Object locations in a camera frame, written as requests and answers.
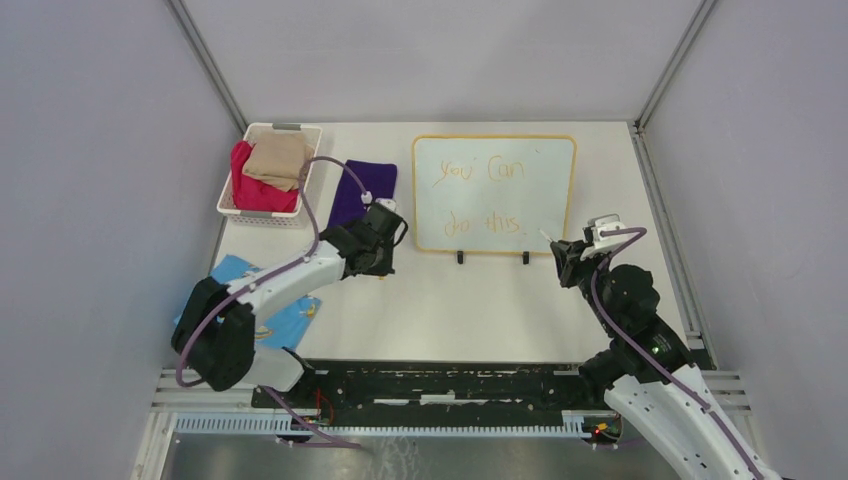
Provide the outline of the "white marker pen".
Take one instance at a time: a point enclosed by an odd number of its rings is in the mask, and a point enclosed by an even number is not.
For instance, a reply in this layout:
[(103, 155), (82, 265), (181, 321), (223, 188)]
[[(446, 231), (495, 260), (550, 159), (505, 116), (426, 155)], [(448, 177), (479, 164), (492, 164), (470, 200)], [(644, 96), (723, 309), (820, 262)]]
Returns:
[(540, 234), (542, 235), (542, 237), (546, 240), (546, 242), (548, 242), (548, 243), (553, 243), (553, 242), (555, 242), (555, 240), (554, 240), (554, 239), (553, 239), (553, 238), (552, 238), (552, 237), (551, 237), (551, 236), (550, 236), (547, 232), (545, 232), (544, 230), (539, 229), (539, 233), (540, 233)]

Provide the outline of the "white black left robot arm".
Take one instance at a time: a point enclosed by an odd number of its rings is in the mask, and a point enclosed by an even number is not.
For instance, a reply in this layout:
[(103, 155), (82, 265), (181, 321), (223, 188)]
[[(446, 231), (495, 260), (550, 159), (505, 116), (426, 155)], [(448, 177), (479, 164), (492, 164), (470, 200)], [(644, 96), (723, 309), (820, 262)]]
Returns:
[(379, 198), (362, 218), (321, 232), (286, 262), (228, 283), (200, 280), (171, 337), (181, 366), (217, 392), (245, 382), (274, 389), (290, 407), (306, 405), (314, 394), (313, 367), (288, 347), (257, 344), (256, 329), (322, 287), (393, 274), (394, 249), (407, 230), (396, 202)]

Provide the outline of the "yellow framed whiteboard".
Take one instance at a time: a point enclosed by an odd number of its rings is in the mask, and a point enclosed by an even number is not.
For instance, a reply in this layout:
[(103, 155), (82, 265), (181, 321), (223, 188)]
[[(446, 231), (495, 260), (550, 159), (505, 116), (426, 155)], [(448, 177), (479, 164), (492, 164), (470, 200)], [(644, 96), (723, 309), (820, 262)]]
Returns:
[(569, 135), (421, 135), (411, 145), (422, 251), (546, 254), (567, 231), (578, 146)]

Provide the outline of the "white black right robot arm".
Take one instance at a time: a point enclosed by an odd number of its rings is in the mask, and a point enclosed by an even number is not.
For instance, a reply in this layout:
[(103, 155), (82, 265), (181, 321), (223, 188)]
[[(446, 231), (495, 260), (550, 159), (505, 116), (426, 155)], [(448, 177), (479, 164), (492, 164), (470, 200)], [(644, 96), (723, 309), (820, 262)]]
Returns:
[(777, 479), (718, 405), (691, 350), (657, 312), (652, 274), (612, 265), (640, 230), (608, 252), (590, 242), (550, 244), (564, 288), (576, 288), (610, 339), (578, 369), (577, 392), (591, 408), (611, 407), (682, 479)]

